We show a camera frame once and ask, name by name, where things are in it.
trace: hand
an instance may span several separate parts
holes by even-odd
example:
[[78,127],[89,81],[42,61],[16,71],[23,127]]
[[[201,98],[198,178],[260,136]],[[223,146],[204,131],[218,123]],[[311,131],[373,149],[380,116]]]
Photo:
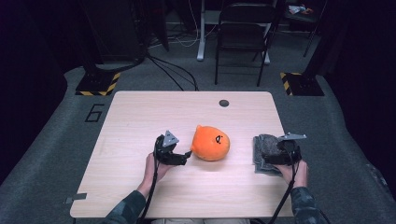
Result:
[[[292,166],[287,166],[287,165],[274,165],[283,175],[283,178],[286,180],[286,183],[289,184],[289,182],[292,179]],[[294,177],[294,185],[293,188],[298,188],[298,187],[308,187],[308,165],[306,164],[305,161],[300,160],[299,164],[296,163],[294,164],[294,168],[297,169],[297,174]]]
[[[137,190],[147,198],[149,196],[149,190],[151,189],[152,185],[152,180],[154,177],[154,156],[151,153],[148,154],[146,157],[146,169],[145,169],[145,175],[143,177],[142,183],[139,185]],[[175,167],[174,165],[164,165],[162,163],[159,164],[158,171],[157,171],[157,182],[160,181],[166,174],[166,172],[171,169],[172,167]]]

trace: black chair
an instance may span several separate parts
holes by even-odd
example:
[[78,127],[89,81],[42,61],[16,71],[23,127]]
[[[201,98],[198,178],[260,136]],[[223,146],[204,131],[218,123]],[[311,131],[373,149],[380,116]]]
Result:
[[218,45],[216,47],[216,77],[218,84],[219,53],[222,50],[254,52],[254,61],[257,55],[262,55],[259,79],[260,86],[262,69],[267,53],[267,40],[274,31],[271,25],[267,34],[263,32],[263,24],[276,20],[276,9],[268,4],[234,3],[225,7],[219,15]]
[[[281,10],[282,16],[279,17],[281,19],[285,19],[295,24],[301,24],[305,26],[309,32],[309,42],[306,46],[304,57],[306,56],[309,48],[311,47],[312,40],[314,39],[315,34],[317,33],[318,26],[322,19],[323,13],[326,9],[328,0],[281,0],[279,3],[279,7]],[[300,6],[304,5],[306,8],[311,9],[312,11],[308,11],[306,14],[302,12],[298,12],[295,14],[291,14],[289,12],[289,6]]]

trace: stuffed animal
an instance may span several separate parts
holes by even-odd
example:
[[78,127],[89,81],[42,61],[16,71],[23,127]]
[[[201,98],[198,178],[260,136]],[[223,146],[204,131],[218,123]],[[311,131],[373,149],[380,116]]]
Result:
[[230,150],[230,138],[221,130],[198,125],[192,139],[191,151],[205,161],[223,159]]

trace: sleeve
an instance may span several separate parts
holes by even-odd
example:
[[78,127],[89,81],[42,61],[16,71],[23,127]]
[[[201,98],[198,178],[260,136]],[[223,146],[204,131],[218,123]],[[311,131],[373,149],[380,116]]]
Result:
[[321,218],[320,209],[308,188],[299,187],[291,190],[291,208],[295,223],[317,224],[325,223]]
[[110,211],[102,224],[136,223],[145,205],[145,197],[139,191],[134,190]]

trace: yellow black striped tape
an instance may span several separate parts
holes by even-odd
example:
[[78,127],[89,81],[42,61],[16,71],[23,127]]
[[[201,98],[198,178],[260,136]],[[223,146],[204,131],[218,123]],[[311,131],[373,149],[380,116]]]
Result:
[[290,84],[287,79],[287,75],[300,76],[301,73],[280,73],[280,78],[282,78],[283,87],[285,88],[286,94],[292,96],[293,92],[291,91]]
[[113,79],[111,80],[110,86],[107,88],[106,91],[76,91],[76,95],[86,95],[86,96],[93,96],[93,95],[110,95],[113,92],[114,88],[116,88],[117,81],[120,78],[120,73],[117,73]]

